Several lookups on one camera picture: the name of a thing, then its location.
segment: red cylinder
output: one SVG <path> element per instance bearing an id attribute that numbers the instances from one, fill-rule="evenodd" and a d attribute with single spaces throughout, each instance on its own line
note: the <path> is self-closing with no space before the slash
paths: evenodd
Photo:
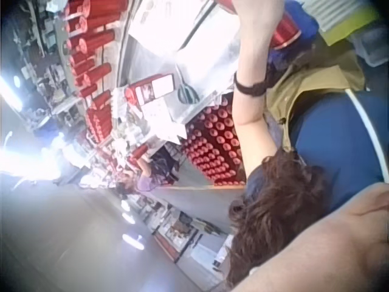
<path id="1" fill-rule="evenodd" d="M 224 144 L 223 144 L 223 149 L 224 149 L 225 151 L 230 151 L 230 150 L 231 150 L 231 145 L 228 144 L 228 143 L 224 143 Z"/>
<path id="2" fill-rule="evenodd" d="M 237 139 L 231 139 L 231 145 L 234 147 L 239 147 L 240 143 Z"/>
<path id="3" fill-rule="evenodd" d="M 76 77 L 74 80 L 74 85 L 77 87 L 84 86 L 84 75 L 80 75 L 80 76 Z"/>
<path id="4" fill-rule="evenodd" d="M 225 132 L 224 132 L 224 137 L 225 137 L 226 139 L 232 139 L 232 138 L 233 138 L 233 134 L 232 134 L 231 131 L 225 131 Z"/>
<path id="5" fill-rule="evenodd" d="M 104 63 L 84 74 L 85 84 L 91 85 L 108 75 L 111 71 L 111 65 L 109 63 Z"/>
<path id="6" fill-rule="evenodd" d="M 91 86 L 85 87 L 84 89 L 80 90 L 80 92 L 78 93 L 78 96 L 85 98 L 85 97 L 91 95 L 96 90 L 97 90 L 97 85 L 93 84 Z"/>
<path id="7" fill-rule="evenodd" d="M 105 103 L 108 102 L 110 99 L 111 99 L 111 92 L 109 90 L 106 90 L 93 99 L 91 107 L 94 110 L 100 110 L 105 106 Z"/>
<path id="8" fill-rule="evenodd" d="M 218 117 L 215 114 L 210 114 L 208 116 L 209 120 L 213 123 L 216 123 L 218 121 Z"/>
<path id="9" fill-rule="evenodd" d="M 209 133 L 212 137 L 216 137 L 218 135 L 218 132 L 215 129 L 209 130 Z"/>
<path id="10" fill-rule="evenodd" d="M 113 13 L 120 13 L 127 9 L 127 0 L 84 0 L 83 15 L 96 17 Z"/>
<path id="11" fill-rule="evenodd" d="M 225 126 L 224 126 L 223 123 L 217 122 L 216 123 L 216 129 L 218 129 L 219 131 L 223 131 L 225 129 Z"/>
<path id="12" fill-rule="evenodd" d="M 226 110 L 221 108 L 218 110 L 218 116 L 221 117 L 222 119 L 225 119 L 226 117 L 229 116 L 229 114 Z"/>
<path id="13" fill-rule="evenodd" d="M 88 59 L 85 62 L 82 62 L 81 64 L 79 64 L 78 66 L 73 67 L 72 68 L 72 73 L 73 73 L 74 76 L 79 76 L 79 75 L 81 75 L 82 73 L 85 73 L 86 71 L 88 71 L 90 68 L 92 68 L 94 66 L 95 66 L 95 60 Z"/>
<path id="14" fill-rule="evenodd" d="M 227 127 L 233 127 L 233 120 L 229 117 L 224 119 L 224 125 L 226 125 Z"/>
<path id="15" fill-rule="evenodd" d="M 85 61 L 89 57 L 93 56 L 94 52 L 88 52 L 88 54 L 83 54 L 81 52 L 77 52 L 69 57 L 69 61 L 71 63 L 71 66 L 74 67 L 78 64 L 80 64 L 82 61 Z"/>
<path id="16" fill-rule="evenodd" d="M 82 53 L 86 54 L 88 51 L 92 52 L 93 50 L 112 42 L 114 39 L 115 32 L 113 29 L 104 30 L 103 32 L 80 38 L 80 49 Z"/>
<path id="17" fill-rule="evenodd" d="M 65 16 L 68 17 L 71 14 L 77 13 L 77 8 L 82 5 L 82 3 L 83 1 L 69 1 L 65 6 Z"/>
<path id="18" fill-rule="evenodd" d="M 234 158 L 234 159 L 232 159 L 232 161 L 236 165 L 239 165 L 240 163 L 242 163 L 242 161 L 239 158 Z"/>
<path id="19" fill-rule="evenodd" d="M 80 21 L 79 17 L 72 18 L 72 19 L 66 21 L 66 24 L 65 24 L 66 31 L 67 32 L 73 32 L 76 29 L 78 29 L 78 26 L 76 27 L 76 25 L 79 23 L 79 21 Z"/>
<path id="20" fill-rule="evenodd" d="M 205 126 L 207 129 L 213 128 L 213 124 L 212 124 L 209 120 L 206 120 L 206 121 L 204 122 L 204 126 Z"/>
<path id="21" fill-rule="evenodd" d="M 82 32 L 87 32 L 88 30 L 96 29 L 100 26 L 105 26 L 106 24 L 113 23 L 120 19 L 120 13 L 114 13 L 111 15 L 105 15 L 100 17 L 86 18 L 85 16 L 80 17 L 80 28 Z"/>

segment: woman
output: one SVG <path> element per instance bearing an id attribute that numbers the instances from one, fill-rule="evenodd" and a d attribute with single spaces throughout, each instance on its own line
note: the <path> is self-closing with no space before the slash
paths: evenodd
<path id="1" fill-rule="evenodd" d="M 357 192 L 384 181 L 387 172 L 385 159 L 377 156 L 379 145 L 372 143 L 354 99 L 342 92 L 320 91 L 302 113 L 295 110 L 293 118 L 288 116 L 289 128 L 284 133 L 290 135 L 293 150 L 276 146 L 263 117 L 264 80 L 270 40 L 282 17 L 284 1 L 233 3 L 241 21 L 233 120 L 248 180 L 246 194 L 230 208 L 236 227 L 227 277 L 231 286 Z M 328 72 L 338 71 L 330 68 Z M 366 93 L 357 100 L 377 126 L 376 132 L 384 139 L 381 144 L 388 145 L 385 100 Z M 281 102 L 289 101 L 285 97 Z"/>

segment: person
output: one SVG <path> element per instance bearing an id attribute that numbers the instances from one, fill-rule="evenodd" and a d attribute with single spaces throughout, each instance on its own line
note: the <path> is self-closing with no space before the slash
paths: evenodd
<path id="1" fill-rule="evenodd" d="M 304 74 L 283 77 L 282 82 L 292 84 L 278 87 L 284 89 L 282 96 L 266 97 L 267 55 L 284 1 L 233 4 L 241 23 L 241 47 L 232 116 L 248 179 L 245 194 L 229 210 L 236 231 L 227 276 L 232 287 L 311 224 L 387 179 L 384 150 L 389 145 L 385 100 L 348 89 L 360 89 L 358 78 L 352 78 L 359 76 L 357 66 L 348 66 L 348 72 L 343 65 L 311 71 L 305 66 Z M 298 97 L 302 86 L 316 88 L 314 83 L 322 90 L 305 89 L 310 95 Z M 283 140 L 290 138 L 290 148 L 275 143 L 264 119 L 265 110 L 276 116 L 280 109 L 287 113 Z"/>
<path id="2" fill-rule="evenodd" d="M 142 171 L 137 182 L 137 188 L 140 192 L 150 192 L 161 186 L 164 181 L 173 184 L 179 180 L 173 173 L 173 169 L 179 170 L 179 162 L 171 157 L 165 147 L 157 151 L 150 163 L 139 158 L 137 164 Z"/>
<path id="3" fill-rule="evenodd" d="M 377 183 L 303 231 L 233 292 L 389 288 L 389 185 Z"/>

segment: shopper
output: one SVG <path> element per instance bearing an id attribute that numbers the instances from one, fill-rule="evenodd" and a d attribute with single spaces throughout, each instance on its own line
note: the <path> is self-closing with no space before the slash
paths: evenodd
<path id="1" fill-rule="evenodd" d="M 289 108 L 295 114 L 286 121 L 284 136 L 290 135 L 292 150 L 285 145 L 277 147 L 263 118 L 264 81 L 270 40 L 283 15 L 284 1 L 235 0 L 233 3 L 241 21 L 233 120 L 248 179 L 245 195 L 230 207 L 236 228 L 227 277 L 231 286 L 357 192 L 384 181 L 388 172 L 384 151 L 389 145 L 387 102 L 368 92 L 356 97 L 373 123 L 374 133 L 380 139 L 377 140 L 367 131 L 366 119 L 362 120 L 356 110 L 351 99 L 355 100 L 353 92 L 348 91 L 347 95 L 342 93 L 344 90 L 338 90 L 339 93 L 330 94 L 315 91 L 303 110 Z M 328 72 L 337 74 L 340 70 L 335 66 Z M 299 76 L 296 82 L 305 78 L 305 85 L 312 86 L 307 75 Z M 284 89 L 287 93 L 280 97 L 278 104 L 290 106 L 292 100 L 288 94 L 298 90 L 293 85 Z"/>
<path id="2" fill-rule="evenodd" d="M 302 232 L 234 292 L 388 291 L 389 185 L 375 184 Z"/>

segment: fluorescent light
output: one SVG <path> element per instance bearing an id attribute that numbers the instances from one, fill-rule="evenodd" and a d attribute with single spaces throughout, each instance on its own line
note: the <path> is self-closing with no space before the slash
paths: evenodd
<path id="1" fill-rule="evenodd" d="M 132 237 L 128 236 L 127 234 L 123 234 L 122 238 L 129 245 L 132 245 L 133 247 L 135 247 L 141 251 L 143 251 L 145 249 L 145 246 L 143 244 L 141 244 L 137 240 L 133 239 Z"/>
<path id="2" fill-rule="evenodd" d="M 23 103 L 20 101 L 19 97 L 11 90 L 8 84 L 0 76 L 0 95 L 5 101 L 15 110 L 20 112 L 23 109 Z"/>
<path id="3" fill-rule="evenodd" d="M 14 82 L 16 88 L 20 88 L 20 78 L 18 76 L 13 77 L 13 82 Z"/>
<path id="4" fill-rule="evenodd" d="M 132 216 L 129 216 L 125 213 L 122 213 L 122 216 L 129 224 L 135 224 L 135 220 Z"/>
<path id="5" fill-rule="evenodd" d="M 129 204 L 125 200 L 122 200 L 122 208 L 124 211 L 129 212 Z"/>

